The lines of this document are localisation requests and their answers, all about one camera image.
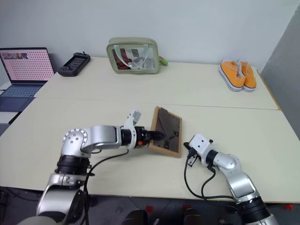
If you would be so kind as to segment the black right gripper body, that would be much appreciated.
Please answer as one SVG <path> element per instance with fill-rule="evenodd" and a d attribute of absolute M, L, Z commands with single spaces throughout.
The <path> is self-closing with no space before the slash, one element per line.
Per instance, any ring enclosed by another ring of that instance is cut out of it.
<path fill-rule="evenodd" d="M 190 165 L 193 165 L 195 161 L 199 158 L 199 154 L 194 148 L 190 149 L 189 156 L 190 156 L 189 158 Z"/>

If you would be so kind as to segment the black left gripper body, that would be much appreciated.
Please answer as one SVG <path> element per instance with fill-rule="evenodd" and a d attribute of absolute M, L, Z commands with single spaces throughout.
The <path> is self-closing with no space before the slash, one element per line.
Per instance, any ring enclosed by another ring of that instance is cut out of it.
<path fill-rule="evenodd" d="M 135 131 L 136 131 L 136 143 L 135 143 L 136 147 L 143 147 L 148 145 L 151 142 L 152 136 L 150 131 L 140 126 L 136 126 Z"/>

